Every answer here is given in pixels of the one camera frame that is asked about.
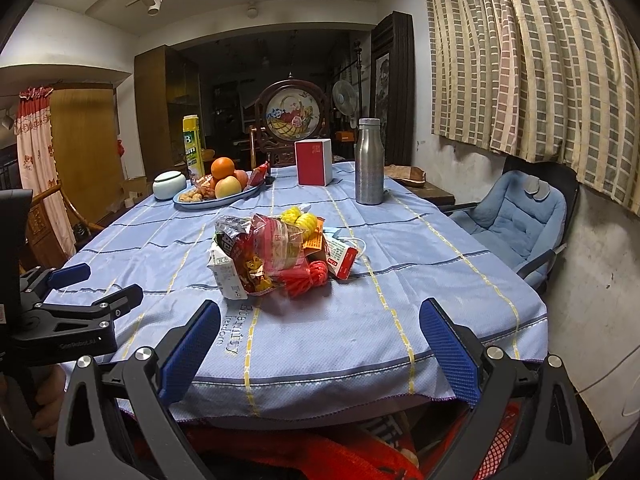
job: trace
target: human hand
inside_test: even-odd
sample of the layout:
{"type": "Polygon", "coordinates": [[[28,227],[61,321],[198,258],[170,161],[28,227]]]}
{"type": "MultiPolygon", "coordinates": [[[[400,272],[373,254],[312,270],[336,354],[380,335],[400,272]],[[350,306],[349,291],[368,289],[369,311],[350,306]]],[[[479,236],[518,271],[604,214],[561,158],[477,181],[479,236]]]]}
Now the human hand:
{"type": "Polygon", "coordinates": [[[42,408],[36,413],[33,425],[41,436],[56,436],[60,409],[65,398],[65,384],[65,371],[60,365],[53,365],[49,376],[38,388],[35,400],[42,408]]]}

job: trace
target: bottle cap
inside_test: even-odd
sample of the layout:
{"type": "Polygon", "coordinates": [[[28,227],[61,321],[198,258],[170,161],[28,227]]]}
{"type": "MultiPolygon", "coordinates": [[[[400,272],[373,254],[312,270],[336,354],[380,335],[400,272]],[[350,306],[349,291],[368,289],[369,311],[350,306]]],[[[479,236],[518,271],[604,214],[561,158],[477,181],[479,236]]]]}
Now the bottle cap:
{"type": "Polygon", "coordinates": [[[380,126],[380,119],[360,119],[360,126],[380,126]]]}

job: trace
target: red yarn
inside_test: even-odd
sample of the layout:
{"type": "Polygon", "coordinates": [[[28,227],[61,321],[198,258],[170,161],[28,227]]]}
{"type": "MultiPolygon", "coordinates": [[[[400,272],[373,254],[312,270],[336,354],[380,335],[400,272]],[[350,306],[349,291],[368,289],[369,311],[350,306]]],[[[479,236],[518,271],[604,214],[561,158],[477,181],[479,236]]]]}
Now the red yarn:
{"type": "Polygon", "coordinates": [[[325,262],[317,261],[309,264],[309,274],[304,278],[287,280],[285,288],[290,298],[304,294],[312,286],[322,286],[329,279],[329,269],[325,262]]]}

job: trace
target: metal bolt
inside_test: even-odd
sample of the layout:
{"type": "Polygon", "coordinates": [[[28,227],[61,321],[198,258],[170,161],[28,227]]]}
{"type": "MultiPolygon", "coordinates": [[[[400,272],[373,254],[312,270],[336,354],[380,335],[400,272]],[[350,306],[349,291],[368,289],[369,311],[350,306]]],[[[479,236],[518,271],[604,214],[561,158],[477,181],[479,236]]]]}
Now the metal bolt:
{"type": "Polygon", "coordinates": [[[486,349],[486,354],[491,358],[491,359],[502,359],[504,357],[504,352],[502,351],[502,348],[499,348],[497,346],[489,346],[489,348],[486,349]]]}
{"type": "Polygon", "coordinates": [[[557,355],[550,355],[546,360],[549,362],[549,366],[553,368],[559,368],[562,366],[562,359],[557,355]]]}
{"type": "Polygon", "coordinates": [[[91,364],[91,357],[89,357],[88,355],[83,355],[81,358],[78,359],[78,366],[81,368],[87,368],[88,365],[91,364]]]}
{"type": "Polygon", "coordinates": [[[154,351],[151,348],[149,348],[148,346],[143,346],[141,348],[138,348],[136,350],[136,359],[138,361],[146,361],[147,359],[149,359],[151,357],[153,352],[154,351]]]}

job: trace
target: white ceramic jar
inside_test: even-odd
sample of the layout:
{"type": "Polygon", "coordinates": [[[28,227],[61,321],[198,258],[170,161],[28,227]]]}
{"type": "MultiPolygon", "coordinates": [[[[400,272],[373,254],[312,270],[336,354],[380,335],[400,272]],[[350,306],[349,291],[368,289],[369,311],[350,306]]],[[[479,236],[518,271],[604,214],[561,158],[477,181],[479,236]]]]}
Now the white ceramic jar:
{"type": "Polygon", "coordinates": [[[156,176],[153,190],[158,200],[171,200],[187,187],[187,179],[180,171],[167,171],[156,176]]]}

